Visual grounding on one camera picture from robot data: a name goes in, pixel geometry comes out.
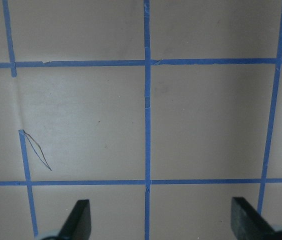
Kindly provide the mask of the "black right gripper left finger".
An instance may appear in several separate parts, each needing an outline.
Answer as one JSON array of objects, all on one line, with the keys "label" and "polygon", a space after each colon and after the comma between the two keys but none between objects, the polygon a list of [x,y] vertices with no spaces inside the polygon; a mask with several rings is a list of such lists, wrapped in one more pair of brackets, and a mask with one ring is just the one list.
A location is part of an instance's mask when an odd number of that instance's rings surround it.
[{"label": "black right gripper left finger", "polygon": [[58,240],[89,240],[91,209],[88,199],[78,200],[57,235]]}]

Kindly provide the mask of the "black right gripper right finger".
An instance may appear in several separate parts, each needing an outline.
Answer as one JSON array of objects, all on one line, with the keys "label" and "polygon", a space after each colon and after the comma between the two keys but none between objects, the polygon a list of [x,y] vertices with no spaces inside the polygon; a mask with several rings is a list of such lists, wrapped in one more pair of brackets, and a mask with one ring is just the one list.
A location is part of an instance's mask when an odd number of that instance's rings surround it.
[{"label": "black right gripper right finger", "polygon": [[237,240],[273,240],[275,230],[244,197],[231,199],[231,230]]}]

